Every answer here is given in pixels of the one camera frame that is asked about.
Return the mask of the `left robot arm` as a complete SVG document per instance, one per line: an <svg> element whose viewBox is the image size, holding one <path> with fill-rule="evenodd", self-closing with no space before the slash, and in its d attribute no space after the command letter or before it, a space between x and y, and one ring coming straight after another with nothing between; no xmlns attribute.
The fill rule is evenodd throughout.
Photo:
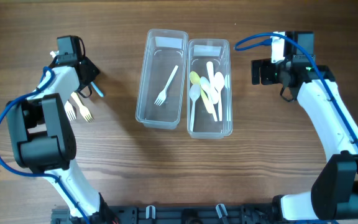
<svg viewBox="0 0 358 224"><path fill-rule="evenodd" d="M119 223L75 160L76 140L64 110L71 94L87 87L99 70L80 37L59 37L57 45L35 90L10 101L0 116L7 120L16 163L30 170L15 174L49 181L67 203L72 223Z"/></svg>

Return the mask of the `light blue plastic fork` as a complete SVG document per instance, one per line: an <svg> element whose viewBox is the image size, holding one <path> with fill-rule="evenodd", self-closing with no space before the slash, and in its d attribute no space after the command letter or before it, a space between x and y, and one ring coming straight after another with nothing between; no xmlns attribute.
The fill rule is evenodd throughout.
<svg viewBox="0 0 358 224"><path fill-rule="evenodd" d="M94 88L94 90L97 92L97 94L103 98L104 93L98 88L98 86L94 82L91 82L91 85Z"/></svg>

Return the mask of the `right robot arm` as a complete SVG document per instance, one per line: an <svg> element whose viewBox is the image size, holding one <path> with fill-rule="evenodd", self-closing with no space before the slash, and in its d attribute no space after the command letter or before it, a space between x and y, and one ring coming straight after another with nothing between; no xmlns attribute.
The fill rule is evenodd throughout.
<svg viewBox="0 0 358 224"><path fill-rule="evenodd" d="M358 219L358 126L342 101L336 79L317 65L312 32L267 32L260 43L268 59L252 62L252 83L281 84L306 111L318 134L326 165L308 192L279 195L269 220L317 223Z"/></svg>

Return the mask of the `white plastic spoon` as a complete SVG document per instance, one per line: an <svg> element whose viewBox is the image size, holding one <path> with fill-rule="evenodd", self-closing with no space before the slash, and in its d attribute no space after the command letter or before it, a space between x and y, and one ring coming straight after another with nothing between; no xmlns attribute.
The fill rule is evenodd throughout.
<svg viewBox="0 0 358 224"><path fill-rule="evenodd" d="M210 85L211 85L211 94L212 94L212 98L213 98L213 104L217 104L218 101L219 101L219 97L218 97L217 90L214 87L214 67L213 67L213 62L208 61L206 63L206 69L207 69L207 73L208 73L209 82L210 82Z"/></svg>
<svg viewBox="0 0 358 224"><path fill-rule="evenodd" d="M190 99L192 101L191 114L190 114L190 130L193 131L195 122L195 104L201 95L201 88L199 84L193 84L190 88Z"/></svg>

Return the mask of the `yellow plastic spoon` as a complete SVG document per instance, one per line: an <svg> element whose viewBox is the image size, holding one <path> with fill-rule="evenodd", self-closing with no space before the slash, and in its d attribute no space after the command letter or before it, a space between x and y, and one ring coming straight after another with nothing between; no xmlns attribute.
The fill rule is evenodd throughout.
<svg viewBox="0 0 358 224"><path fill-rule="evenodd" d="M197 85L201 86L201 84L200 84L200 76L199 76L195 71L191 71L191 72L190 72L190 82L191 82L193 85L197 84ZM202 88L200 88L200 89L201 89L201 92L200 92L200 94L201 94L201 99L202 99L202 101L203 101L203 103L204 103L204 106L205 106L205 108L206 108L206 111L207 111L209 114L212 114L213 112L212 112L211 107L210 107L210 105L209 105L208 97L206 96L206 94L205 94L205 92L203 91L203 89L202 89Z"/></svg>

